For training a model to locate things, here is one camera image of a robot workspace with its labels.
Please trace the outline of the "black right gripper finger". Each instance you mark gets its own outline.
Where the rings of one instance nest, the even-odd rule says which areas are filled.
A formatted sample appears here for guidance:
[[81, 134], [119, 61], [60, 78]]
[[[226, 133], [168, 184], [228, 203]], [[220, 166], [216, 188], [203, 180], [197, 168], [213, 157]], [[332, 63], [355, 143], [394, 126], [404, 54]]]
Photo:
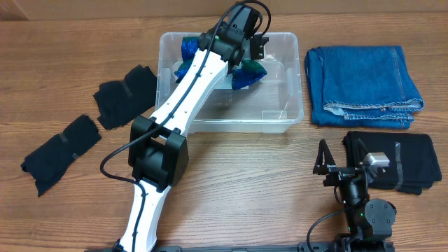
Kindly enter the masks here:
[[354, 142], [354, 161], [357, 167], [363, 164], [363, 160], [367, 154], [367, 147], [361, 139], [357, 138]]
[[326, 175], [336, 168], [335, 161], [325, 139], [319, 141], [318, 155], [313, 168], [313, 174]]

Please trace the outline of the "green blue sequin cloth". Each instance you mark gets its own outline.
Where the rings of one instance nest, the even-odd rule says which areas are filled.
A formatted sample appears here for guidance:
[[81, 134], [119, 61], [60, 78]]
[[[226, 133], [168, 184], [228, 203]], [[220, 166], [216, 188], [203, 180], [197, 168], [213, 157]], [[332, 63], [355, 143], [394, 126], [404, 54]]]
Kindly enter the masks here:
[[[183, 63], [174, 72], [174, 75], [176, 76], [176, 83], [180, 83], [182, 81], [183, 77], [187, 74], [191, 64], [193, 63], [193, 58], [198, 49], [198, 41], [199, 38], [197, 36], [187, 36], [183, 38], [181, 43]], [[243, 59], [241, 67], [233, 71], [232, 89], [240, 90], [248, 87], [266, 75], [267, 71], [260, 63], [254, 60]]]

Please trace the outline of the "large black cloth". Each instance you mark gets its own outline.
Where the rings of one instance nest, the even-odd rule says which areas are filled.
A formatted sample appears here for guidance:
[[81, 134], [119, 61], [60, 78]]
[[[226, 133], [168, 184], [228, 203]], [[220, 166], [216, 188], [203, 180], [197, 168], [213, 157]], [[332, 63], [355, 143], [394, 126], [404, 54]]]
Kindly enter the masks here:
[[369, 175], [369, 186], [381, 190], [397, 190], [420, 195], [435, 182], [442, 180], [433, 142], [427, 134], [350, 131], [343, 138], [346, 147], [346, 165], [352, 167], [354, 142], [359, 138], [369, 153], [386, 154], [390, 160], [377, 176]]

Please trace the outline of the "blue denim jeans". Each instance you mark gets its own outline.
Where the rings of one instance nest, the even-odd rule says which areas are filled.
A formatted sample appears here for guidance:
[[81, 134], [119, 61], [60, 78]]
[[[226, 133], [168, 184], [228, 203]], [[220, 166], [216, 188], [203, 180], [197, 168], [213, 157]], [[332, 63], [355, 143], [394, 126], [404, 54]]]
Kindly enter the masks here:
[[407, 129], [425, 106], [399, 45], [312, 48], [304, 71], [319, 126]]

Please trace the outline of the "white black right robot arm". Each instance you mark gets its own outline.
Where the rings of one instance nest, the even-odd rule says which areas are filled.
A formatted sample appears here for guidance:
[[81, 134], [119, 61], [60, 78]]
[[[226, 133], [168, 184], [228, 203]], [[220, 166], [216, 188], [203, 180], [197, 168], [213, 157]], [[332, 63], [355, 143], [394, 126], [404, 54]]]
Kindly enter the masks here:
[[[342, 205], [339, 211], [318, 219], [309, 228], [306, 237], [310, 251], [394, 251], [392, 243], [386, 240], [392, 236], [392, 226], [396, 219], [395, 206], [384, 199], [372, 199], [368, 193], [369, 184], [378, 172], [389, 166], [385, 153], [367, 153], [352, 167], [338, 167], [325, 140], [320, 140], [318, 155], [313, 168], [316, 175], [324, 175], [323, 185], [332, 187], [337, 201]], [[327, 245], [313, 245], [310, 241], [312, 230], [322, 221], [344, 214], [348, 232], [337, 235]]]

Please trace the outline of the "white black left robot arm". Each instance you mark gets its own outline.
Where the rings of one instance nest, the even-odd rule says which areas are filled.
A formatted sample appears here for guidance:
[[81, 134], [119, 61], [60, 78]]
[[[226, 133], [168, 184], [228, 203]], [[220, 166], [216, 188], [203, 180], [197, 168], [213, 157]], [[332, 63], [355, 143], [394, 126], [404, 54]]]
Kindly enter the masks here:
[[152, 251], [168, 192], [181, 180], [189, 161], [187, 135], [192, 121], [212, 91], [226, 78], [233, 90], [245, 88], [266, 75], [259, 64], [269, 39], [258, 29], [262, 14], [254, 1], [240, 1], [225, 11], [197, 46], [184, 58], [184, 75], [176, 89], [151, 117], [132, 123], [130, 141], [109, 157], [129, 151], [133, 168], [128, 182], [134, 199], [127, 229], [112, 251]]

